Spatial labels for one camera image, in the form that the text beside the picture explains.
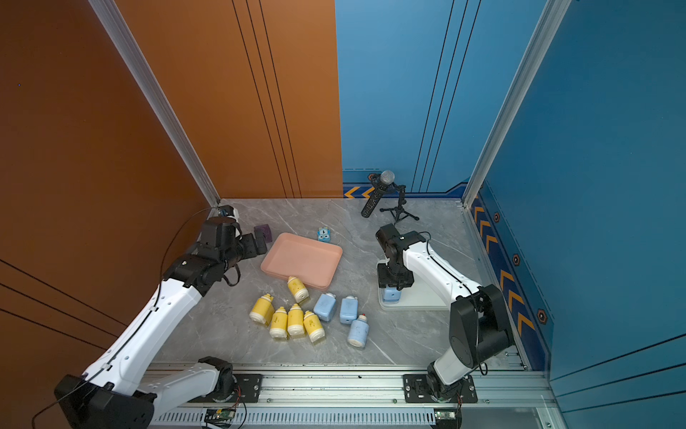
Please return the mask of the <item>blue sharpener with red cap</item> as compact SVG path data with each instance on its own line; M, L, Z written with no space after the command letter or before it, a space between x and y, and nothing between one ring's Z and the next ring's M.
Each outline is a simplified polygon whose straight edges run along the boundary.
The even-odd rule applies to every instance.
M359 349L366 346L369 334L369 325L366 315L360 315L350 325L348 344Z

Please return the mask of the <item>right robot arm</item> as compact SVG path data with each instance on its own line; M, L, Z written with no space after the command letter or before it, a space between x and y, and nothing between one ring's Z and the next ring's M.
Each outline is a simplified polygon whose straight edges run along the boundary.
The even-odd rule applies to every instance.
M430 245L427 232L376 232L385 259L377 264L379 300L387 310L446 310L448 349L429 364L423 398L455 401L469 375L515 343L502 291L460 273Z

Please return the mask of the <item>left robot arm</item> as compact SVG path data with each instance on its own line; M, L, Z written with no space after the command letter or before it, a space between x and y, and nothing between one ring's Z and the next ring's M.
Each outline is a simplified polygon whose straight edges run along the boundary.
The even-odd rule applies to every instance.
M263 232L242 232L228 210L204 221L191 252L161 275L154 295L136 318L82 375L66 375L55 397L72 428L146 428L164 413L199 397L234 400L233 366L204 357L191 368L151 384L142 379L177 325L230 269L264 255Z

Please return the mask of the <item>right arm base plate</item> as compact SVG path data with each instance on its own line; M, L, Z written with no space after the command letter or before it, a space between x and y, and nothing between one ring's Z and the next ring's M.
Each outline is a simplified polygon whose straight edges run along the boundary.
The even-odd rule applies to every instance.
M407 403L475 404L478 402L471 375L466 375L450 385L443 384L437 375L429 374L405 374L402 376L402 381Z

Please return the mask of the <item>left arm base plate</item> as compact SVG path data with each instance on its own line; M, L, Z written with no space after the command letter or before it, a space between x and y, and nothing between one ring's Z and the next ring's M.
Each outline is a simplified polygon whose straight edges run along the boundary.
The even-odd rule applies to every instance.
M220 404L257 403L262 391L261 374L234 374L220 381L220 386L202 400Z

